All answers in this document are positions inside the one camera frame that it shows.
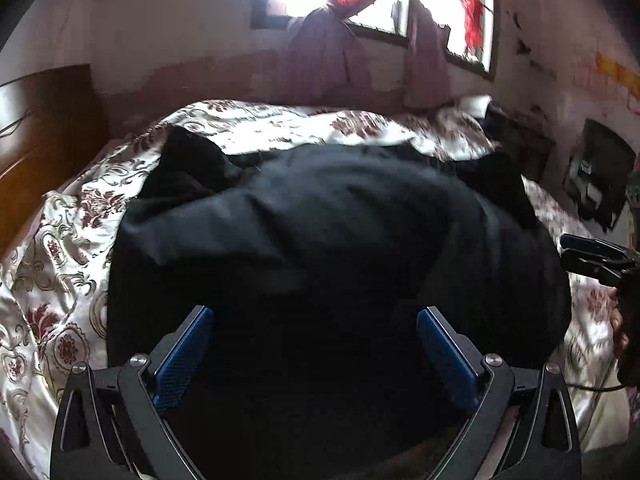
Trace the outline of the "person's right hand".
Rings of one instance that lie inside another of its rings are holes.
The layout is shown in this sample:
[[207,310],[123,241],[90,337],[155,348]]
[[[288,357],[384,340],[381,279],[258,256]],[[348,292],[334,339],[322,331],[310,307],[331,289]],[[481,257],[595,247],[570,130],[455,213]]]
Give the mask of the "person's right hand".
[[622,360],[629,344],[629,338],[624,331],[624,318],[620,310],[620,303],[618,302],[617,289],[611,288],[608,296],[610,296],[608,305],[610,306],[610,324],[613,334],[614,356],[616,359]]

